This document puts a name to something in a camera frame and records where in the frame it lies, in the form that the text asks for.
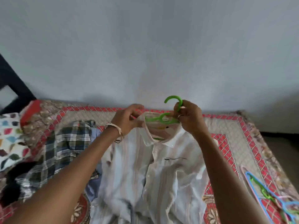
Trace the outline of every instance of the bangle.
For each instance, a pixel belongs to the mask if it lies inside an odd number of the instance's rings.
[[[121,132],[121,128],[113,123],[110,123],[110,122],[106,124],[105,129],[107,128],[107,126],[113,126],[118,130],[121,139],[115,139],[114,142],[120,143],[123,140],[123,133]]]

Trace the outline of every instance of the person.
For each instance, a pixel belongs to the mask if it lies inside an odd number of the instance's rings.
[[[202,150],[221,223],[268,223],[263,211],[213,141],[202,117],[201,109],[186,100],[183,100],[184,108],[181,108],[179,112],[175,111],[177,106],[178,104],[174,107],[174,118],[178,118],[182,127],[192,134]],[[139,116],[136,109],[143,108],[143,105],[130,105],[128,108],[118,111],[111,123],[120,127],[125,136],[133,128],[142,127],[143,123],[133,117]],[[21,204],[15,214],[4,223],[69,223],[74,207],[97,163],[118,137],[118,129],[108,126],[87,149],[49,180],[32,198]]]

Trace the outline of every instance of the ring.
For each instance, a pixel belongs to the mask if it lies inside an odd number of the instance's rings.
[[[179,120],[180,116],[183,116],[183,115],[182,114],[178,115],[178,120]]]

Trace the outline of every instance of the black headboard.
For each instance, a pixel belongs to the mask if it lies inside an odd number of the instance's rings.
[[[19,113],[29,104],[30,101],[36,99],[36,97],[28,89],[25,83],[17,76],[15,71],[0,54],[0,90],[5,86],[9,86],[17,94],[18,97],[4,109],[2,109],[0,111],[0,114],[12,112]]]

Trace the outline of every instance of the white fabric with colorful spots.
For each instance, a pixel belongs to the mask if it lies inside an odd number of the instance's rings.
[[[18,113],[0,116],[0,171],[31,155],[22,135]]]

